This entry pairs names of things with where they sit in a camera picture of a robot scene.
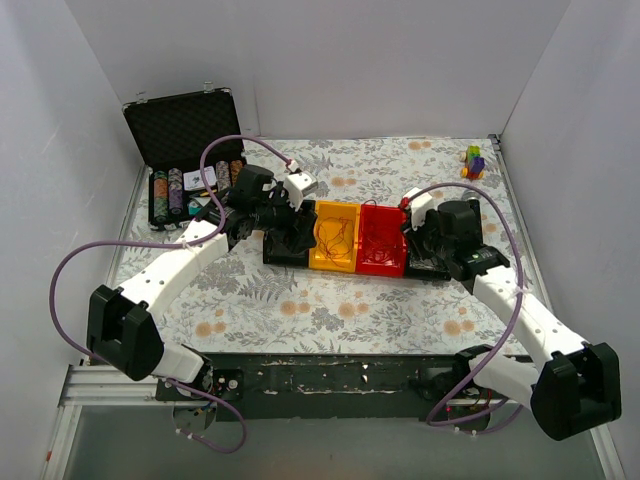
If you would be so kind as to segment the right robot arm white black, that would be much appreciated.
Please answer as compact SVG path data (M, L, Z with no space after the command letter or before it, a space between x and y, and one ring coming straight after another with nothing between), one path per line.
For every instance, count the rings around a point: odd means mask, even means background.
M427 421L441 425L439 411L458 393L475 397L484 389L530 410L543 432L560 441L615 421L622 414L619 357L606 343L593 344L566 327L524 284L521 264L510 264L484 243L476 200L438 207L428 195L406 195L402 231L422 260L446 268L472 296L506 325L530 357L519 363L500 354L501 345L459 352L450 386Z

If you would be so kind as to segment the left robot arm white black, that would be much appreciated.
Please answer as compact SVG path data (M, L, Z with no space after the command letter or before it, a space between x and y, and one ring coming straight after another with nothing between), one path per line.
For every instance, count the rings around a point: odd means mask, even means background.
M213 377L203 369L204 357L163 340L156 319L207 266L254 231L295 255L315 247L317 215L307 197L317 186L301 170L278 181L268 169L245 166L235 185L203 207L167 252L116 288L92 293L88 350L134 381L171 378L188 398L205 398Z

